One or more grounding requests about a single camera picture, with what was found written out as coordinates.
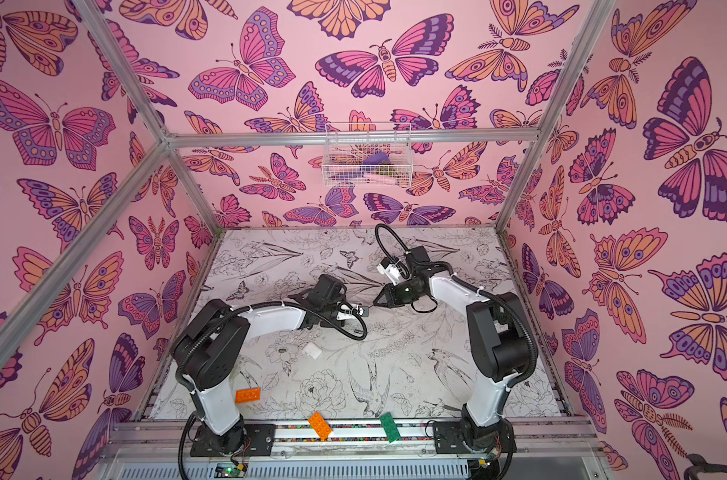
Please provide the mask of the white battery cover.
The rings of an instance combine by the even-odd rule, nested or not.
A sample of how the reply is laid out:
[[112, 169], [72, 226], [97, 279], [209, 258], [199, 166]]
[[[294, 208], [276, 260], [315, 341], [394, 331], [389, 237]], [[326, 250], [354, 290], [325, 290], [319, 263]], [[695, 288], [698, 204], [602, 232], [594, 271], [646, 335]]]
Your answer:
[[307, 343], [303, 352], [307, 354], [307, 356], [313, 358], [313, 360], [318, 360], [323, 354], [323, 350], [321, 350], [321, 348], [313, 342]]

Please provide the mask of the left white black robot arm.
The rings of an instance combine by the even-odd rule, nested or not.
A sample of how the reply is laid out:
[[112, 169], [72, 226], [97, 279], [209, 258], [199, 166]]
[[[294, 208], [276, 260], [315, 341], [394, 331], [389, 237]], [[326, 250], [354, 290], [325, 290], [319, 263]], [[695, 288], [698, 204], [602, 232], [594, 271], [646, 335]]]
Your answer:
[[201, 309], [172, 347], [177, 363], [175, 378], [193, 401], [193, 420], [202, 424], [195, 447], [230, 455], [247, 445], [244, 416], [229, 384], [246, 342], [317, 325], [354, 341], [365, 340], [369, 308], [349, 302], [346, 293], [343, 283], [324, 274], [315, 287], [292, 295], [288, 301], [235, 307], [214, 299]]

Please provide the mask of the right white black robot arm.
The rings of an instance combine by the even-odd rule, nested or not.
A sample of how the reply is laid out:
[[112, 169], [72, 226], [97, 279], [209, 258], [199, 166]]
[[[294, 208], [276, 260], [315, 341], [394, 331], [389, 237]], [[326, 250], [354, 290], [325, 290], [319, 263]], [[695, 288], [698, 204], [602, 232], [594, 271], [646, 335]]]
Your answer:
[[411, 248], [391, 226], [375, 226], [375, 241], [385, 258], [377, 271], [387, 283], [375, 307], [417, 307], [429, 298], [465, 316], [477, 380], [461, 410], [459, 432], [471, 451], [513, 450], [513, 427], [503, 410], [513, 388], [537, 368], [539, 347], [515, 294], [497, 295], [457, 276], [451, 264], [433, 261], [423, 247]]

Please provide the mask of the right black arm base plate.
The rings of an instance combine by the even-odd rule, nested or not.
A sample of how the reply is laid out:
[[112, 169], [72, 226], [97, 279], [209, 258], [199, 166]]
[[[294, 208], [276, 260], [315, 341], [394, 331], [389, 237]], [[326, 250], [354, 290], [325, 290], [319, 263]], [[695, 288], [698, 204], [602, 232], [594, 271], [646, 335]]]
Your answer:
[[502, 454], [517, 452], [515, 433], [507, 420], [479, 427], [471, 420], [433, 422], [429, 426], [437, 454]]

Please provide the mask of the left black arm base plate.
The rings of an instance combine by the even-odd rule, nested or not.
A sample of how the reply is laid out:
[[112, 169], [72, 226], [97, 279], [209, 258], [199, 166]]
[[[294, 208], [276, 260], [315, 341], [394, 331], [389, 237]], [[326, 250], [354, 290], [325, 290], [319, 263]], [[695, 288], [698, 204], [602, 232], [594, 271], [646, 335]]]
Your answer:
[[238, 423], [224, 435], [216, 435], [204, 424], [196, 432], [191, 456], [225, 457], [244, 454], [247, 457], [269, 457], [272, 454], [276, 431], [276, 424]]

